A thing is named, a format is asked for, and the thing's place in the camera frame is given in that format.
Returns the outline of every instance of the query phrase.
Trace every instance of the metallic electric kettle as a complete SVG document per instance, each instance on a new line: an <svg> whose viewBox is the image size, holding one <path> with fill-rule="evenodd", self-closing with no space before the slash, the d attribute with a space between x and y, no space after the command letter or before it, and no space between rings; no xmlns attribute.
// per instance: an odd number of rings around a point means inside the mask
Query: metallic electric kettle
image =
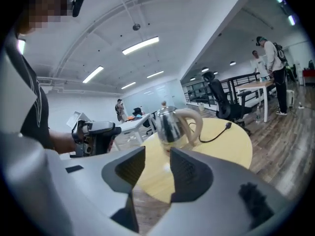
<svg viewBox="0 0 315 236"><path fill-rule="evenodd" d="M196 129L191 133L186 118L194 119ZM192 109L177 109L168 106L157 112L155 120L157 134L166 151L170 151L171 147L182 148L188 142L194 146L194 141L199 137L202 129L201 115Z"/></svg>

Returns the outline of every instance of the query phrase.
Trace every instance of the gray wood floor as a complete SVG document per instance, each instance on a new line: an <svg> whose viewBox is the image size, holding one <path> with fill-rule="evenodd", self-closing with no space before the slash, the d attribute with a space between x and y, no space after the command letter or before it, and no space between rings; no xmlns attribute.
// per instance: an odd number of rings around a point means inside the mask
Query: gray wood floor
<svg viewBox="0 0 315 236"><path fill-rule="evenodd" d="M295 91L295 106L286 117L278 116L276 98L268 102L268 122L256 123L255 113L244 118L251 130L253 157L250 170L276 187L289 199L298 198L304 191L314 169L315 154L315 88L289 85ZM299 102L305 107L297 109ZM201 112L203 118L215 118L210 110ZM145 140L147 128L140 134ZM131 148L139 146L132 134L116 138L119 146ZM147 195L140 187L133 190L134 205L140 227L140 234L146 234L165 214L169 205Z"/></svg>

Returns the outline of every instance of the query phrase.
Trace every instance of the black pants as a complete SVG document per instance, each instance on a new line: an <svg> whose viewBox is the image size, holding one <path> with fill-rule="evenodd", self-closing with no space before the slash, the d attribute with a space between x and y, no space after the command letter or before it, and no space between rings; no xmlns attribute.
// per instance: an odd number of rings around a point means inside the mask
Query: black pants
<svg viewBox="0 0 315 236"><path fill-rule="evenodd" d="M274 71L273 75L275 78L280 111L282 113L286 113L287 106L286 106L285 67L282 68L281 70Z"/></svg>

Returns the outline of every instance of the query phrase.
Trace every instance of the black office chair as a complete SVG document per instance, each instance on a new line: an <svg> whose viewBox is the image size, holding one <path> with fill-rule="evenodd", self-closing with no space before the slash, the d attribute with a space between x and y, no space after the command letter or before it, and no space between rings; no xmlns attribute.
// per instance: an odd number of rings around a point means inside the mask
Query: black office chair
<svg viewBox="0 0 315 236"><path fill-rule="evenodd" d="M208 83L213 96L218 102L219 111L217 111L217 117L234 122L235 124L241 126L248 135L251 135L251 132L245 128L245 122L237 120L242 119L245 114L252 112L252 108L245 107L245 97L252 92L246 91L238 95L242 98L242 105L231 104L227 99L227 95L222 88L221 82L215 79L213 72L206 72L202 76L204 81Z"/></svg>
<svg viewBox="0 0 315 236"><path fill-rule="evenodd" d="M142 111L141 111L141 109L140 108L135 108L135 109L133 109L133 115L134 116L137 116L137 115L142 115ZM149 120L146 120L143 124L142 124L144 127L146 127L146 128L149 128L150 127L150 123L149 123ZM148 133L149 132L152 132L152 129L149 129L147 132L146 132L146 134L148 135Z"/></svg>

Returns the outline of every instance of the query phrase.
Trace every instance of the white desk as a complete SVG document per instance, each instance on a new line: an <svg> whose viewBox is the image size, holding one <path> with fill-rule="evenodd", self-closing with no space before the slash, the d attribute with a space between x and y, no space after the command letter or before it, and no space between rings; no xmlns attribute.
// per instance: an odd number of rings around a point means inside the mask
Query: white desk
<svg viewBox="0 0 315 236"><path fill-rule="evenodd" d="M259 97L259 104L261 102L260 99L260 89L263 89L264 92L264 122L267 122L268 119L268 97L267 97L267 87L271 86L274 82L273 81L254 81L248 84L241 85L237 87L237 94L241 93L241 90L249 89L249 90L258 90L258 97ZM240 105L242 104L242 98L238 97Z"/></svg>
<svg viewBox="0 0 315 236"><path fill-rule="evenodd" d="M134 132L135 137L137 138L139 144L143 143L143 140L141 138L141 135L139 133L139 128L142 126L142 124L146 121L149 120L150 128L152 129L152 132L155 133L155 130L153 128L153 124L151 119L149 118L151 114L145 114L142 116L141 119L139 120L134 120L134 121L126 121L117 127L120 127L122 129L122 134L127 133L127 132ZM117 147L118 150L120 150L119 146L114 140L114 145Z"/></svg>

